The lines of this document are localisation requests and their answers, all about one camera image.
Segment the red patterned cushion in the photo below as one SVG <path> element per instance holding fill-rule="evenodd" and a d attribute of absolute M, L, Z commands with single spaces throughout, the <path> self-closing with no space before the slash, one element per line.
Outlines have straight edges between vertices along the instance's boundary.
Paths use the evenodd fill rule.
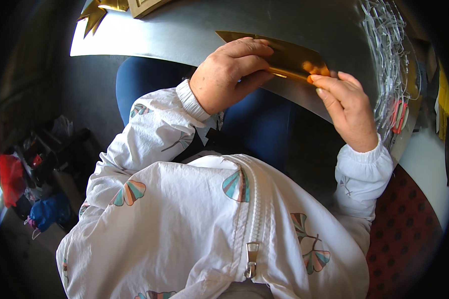
<path fill-rule="evenodd" d="M 404 295 L 431 263 L 442 232 L 425 195 L 398 165 L 377 200 L 366 257 L 370 276 L 366 298 Z"/>

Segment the zipper pull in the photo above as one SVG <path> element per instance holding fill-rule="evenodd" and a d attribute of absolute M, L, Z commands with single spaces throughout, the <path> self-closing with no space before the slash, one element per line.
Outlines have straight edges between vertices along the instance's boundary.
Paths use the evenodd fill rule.
<path fill-rule="evenodd" d="M 258 248 L 258 242 L 246 243 L 246 252 L 248 253 L 248 264 L 246 265 L 245 271 L 246 278 L 253 278 L 256 276 L 256 259 Z"/>

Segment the gray table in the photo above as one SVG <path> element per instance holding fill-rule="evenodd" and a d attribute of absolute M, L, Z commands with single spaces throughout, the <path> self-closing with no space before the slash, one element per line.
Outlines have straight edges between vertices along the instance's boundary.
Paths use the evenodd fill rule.
<path fill-rule="evenodd" d="M 108 10 L 95 35 L 85 39 L 80 21 L 70 55 L 143 56 L 198 66 L 224 44 L 216 30 L 255 33 L 318 51 L 329 69 L 354 75 L 374 105 L 376 74 L 361 21 L 359 0 L 173 0 L 141 20 Z M 312 85 L 275 77 L 264 88 L 331 122 Z M 414 124 L 411 117 L 411 132 Z"/>

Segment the hand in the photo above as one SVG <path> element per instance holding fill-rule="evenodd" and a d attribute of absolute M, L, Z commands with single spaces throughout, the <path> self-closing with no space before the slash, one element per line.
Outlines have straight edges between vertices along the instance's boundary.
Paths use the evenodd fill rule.
<path fill-rule="evenodd" d="M 262 58 L 273 54 L 264 39 L 244 37 L 219 47 L 196 69 L 190 88 L 208 114 L 241 101 L 273 77 Z"/>
<path fill-rule="evenodd" d="M 368 96 L 356 78 L 343 72 L 337 75 L 341 80 L 321 75 L 311 79 L 342 139 L 356 152 L 369 152 L 379 139 Z"/>

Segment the elastic cuff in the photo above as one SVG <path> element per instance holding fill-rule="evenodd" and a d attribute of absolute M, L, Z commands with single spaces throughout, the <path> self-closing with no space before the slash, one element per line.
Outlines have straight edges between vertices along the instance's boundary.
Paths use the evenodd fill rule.
<path fill-rule="evenodd" d="M 181 104 L 185 111 L 191 115 L 192 118 L 203 122 L 210 115 L 206 113 L 201 105 L 196 100 L 191 88 L 190 80 L 186 79 L 176 87 L 176 93 L 180 98 Z"/>
<path fill-rule="evenodd" d="M 383 146 L 383 142 L 381 141 L 381 135 L 379 135 L 379 133 L 377 133 L 377 137 L 379 139 L 379 142 L 373 150 L 369 152 L 356 152 L 349 145 L 345 145 L 346 147 L 348 147 L 347 154 L 356 162 L 365 164 L 373 163 L 381 156 L 383 150 L 385 149 Z"/>

